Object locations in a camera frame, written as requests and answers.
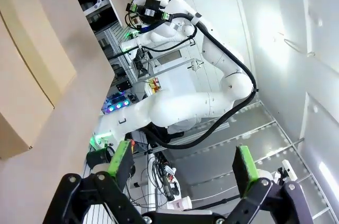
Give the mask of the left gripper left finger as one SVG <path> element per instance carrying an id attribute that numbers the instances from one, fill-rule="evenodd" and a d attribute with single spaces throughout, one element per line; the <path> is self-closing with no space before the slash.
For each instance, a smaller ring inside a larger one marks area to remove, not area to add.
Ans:
<path id="1" fill-rule="evenodd" d="M 121 141 L 104 171 L 82 178 L 65 174 L 55 191 L 43 224 L 82 224 L 93 205 L 103 205 L 118 224 L 146 224 L 123 193 L 132 166 L 132 141 Z"/>

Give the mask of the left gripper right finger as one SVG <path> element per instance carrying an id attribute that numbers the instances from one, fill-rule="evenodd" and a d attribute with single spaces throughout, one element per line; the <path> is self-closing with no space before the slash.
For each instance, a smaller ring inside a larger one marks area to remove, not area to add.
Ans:
<path id="1" fill-rule="evenodd" d="M 247 146 L 236 147 L 232 168 L 240 201 L 225 224 L 251 224 L 261 210 L 269 212 L 275 224 L 314 224 L 301 186 L 260 177 Z"/>

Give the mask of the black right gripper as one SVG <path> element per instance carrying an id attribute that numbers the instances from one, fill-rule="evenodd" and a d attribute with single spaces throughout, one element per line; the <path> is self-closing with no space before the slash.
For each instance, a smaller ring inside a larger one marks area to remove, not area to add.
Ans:
<path id="1" fill-rule="evenodd" d="M 172 14 L 160 9 L 159 0 L 136 0 L 136 4 L 128 3 L 126 12 L 138 14 L 144 24 L 153 24 L 158 21 L 171 22 Z"/>

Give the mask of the large brown cardboard box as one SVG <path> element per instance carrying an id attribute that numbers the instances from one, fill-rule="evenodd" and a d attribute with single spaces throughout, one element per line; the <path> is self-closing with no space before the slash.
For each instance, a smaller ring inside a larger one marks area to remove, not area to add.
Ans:
<path id="1" fill-rule="evenodd" d="M 32 148 L 76 75 L 40 0 L 0 0 L 0 159 Z"/>

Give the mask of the black cylinder holder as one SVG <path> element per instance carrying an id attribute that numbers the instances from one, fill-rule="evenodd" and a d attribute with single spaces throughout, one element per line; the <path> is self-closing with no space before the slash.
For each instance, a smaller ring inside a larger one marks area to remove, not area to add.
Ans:
<path id="1" fill-rule="evenodd" d="M 110 163 L 115 151 L 111 146 L 104 147 L 99 150 L 88 152 L 86 155 L 86 163 L 93 169 L 96 165 Z"/>

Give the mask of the computer with coloured fans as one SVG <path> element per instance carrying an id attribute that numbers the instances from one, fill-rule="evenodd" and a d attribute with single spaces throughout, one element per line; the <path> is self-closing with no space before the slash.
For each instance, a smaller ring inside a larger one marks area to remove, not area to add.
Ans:
<path id="1" fill-rule="evenodd" d="M 104 114 L 114 112 L 131 105 L 133 98 L 134 95 L 125 92 L 111 94 L 105 99 L 101 110 Z"/>

